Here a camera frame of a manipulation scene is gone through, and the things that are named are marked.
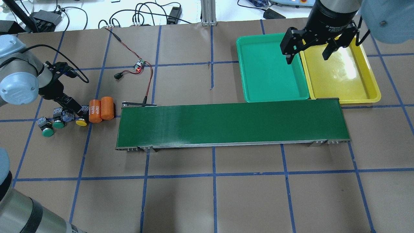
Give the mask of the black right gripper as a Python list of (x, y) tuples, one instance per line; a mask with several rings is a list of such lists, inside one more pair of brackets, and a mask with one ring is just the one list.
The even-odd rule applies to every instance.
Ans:
[(325, 61), (340, 47), (348, 47), (358, 33), (358, 28), (352, 21), (355, 14), (355, 0), (316, 0), (306, 26), (301, 30), (288, 28), (281, 40), (280, 49), (287, 64), (290, 65), (299, 52), (318, 42), (326, 42), (328, 38), (327, 46), (322, 52)]

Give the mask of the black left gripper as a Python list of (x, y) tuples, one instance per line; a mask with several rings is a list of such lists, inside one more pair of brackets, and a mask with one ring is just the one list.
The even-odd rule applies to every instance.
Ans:
[(43, 99), (53, 100), (58, 103), (62, 107), (62, 110), (69, 110), (80, 116), (82, 114), (81, 105), (74, 98), (67, 96), (63, 92), (64, 85), (59, 81), (62, 75), (66, 75), (69, 78), (77, 78), (78, 73), (67, 62), (51, 64), (46, 61), (43, 65), (45, 66), (44, 71), (50, 71), (52, 78), (48, 84), (39, 89), (40, 96)]

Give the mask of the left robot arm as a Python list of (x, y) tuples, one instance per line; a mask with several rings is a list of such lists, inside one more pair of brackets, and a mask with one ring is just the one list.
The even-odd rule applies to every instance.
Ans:
[[(67, 96), (59, 81), (62, 75), (88, 78), (78, 74), (73, 63), (41, 62), (31, 50), (14, 35), (1, 36), (1, 106), (27, 105), (37, 99), (51, 99), (65, 111), (79, 117), (87, 115), (72, 97)], [(31, 197), (12, 186), (12, 173), (6, 149), (1, 148), (1, 232), (2, 233), (81, 233), (82, 229), (64, 220)]]

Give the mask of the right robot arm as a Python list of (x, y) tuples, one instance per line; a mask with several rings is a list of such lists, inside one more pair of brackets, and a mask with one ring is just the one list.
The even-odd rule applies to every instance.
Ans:
[(372, 35), (386, 44), (413, 39), (412, 0), (317, 0), (301, 30), (290, 27), (280, 43), (288, 64), (311, 46), (326, 45), (324, 60), (352, 42), (356, 46)]

